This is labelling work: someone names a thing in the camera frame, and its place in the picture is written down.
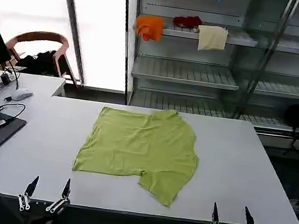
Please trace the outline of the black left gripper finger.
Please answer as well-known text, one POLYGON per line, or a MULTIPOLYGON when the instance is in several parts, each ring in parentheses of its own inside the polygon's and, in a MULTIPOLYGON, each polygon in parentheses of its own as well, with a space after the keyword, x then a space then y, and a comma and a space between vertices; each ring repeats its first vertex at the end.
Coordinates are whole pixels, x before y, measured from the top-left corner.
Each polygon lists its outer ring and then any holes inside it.
POLYGON ((69 195, 70 195, 70 183, 71 179, 69 179, 63 188, 61 198, 53 202, 46 208, 46 212, 59 213, 61 212, 68 204, 70 204, 69 195))
POLYGON ((36 189, 39 176, 37 176, 25 189, 23 194, 18 195, 19 210, 28 211, 30 209, 30 199, 36 189))

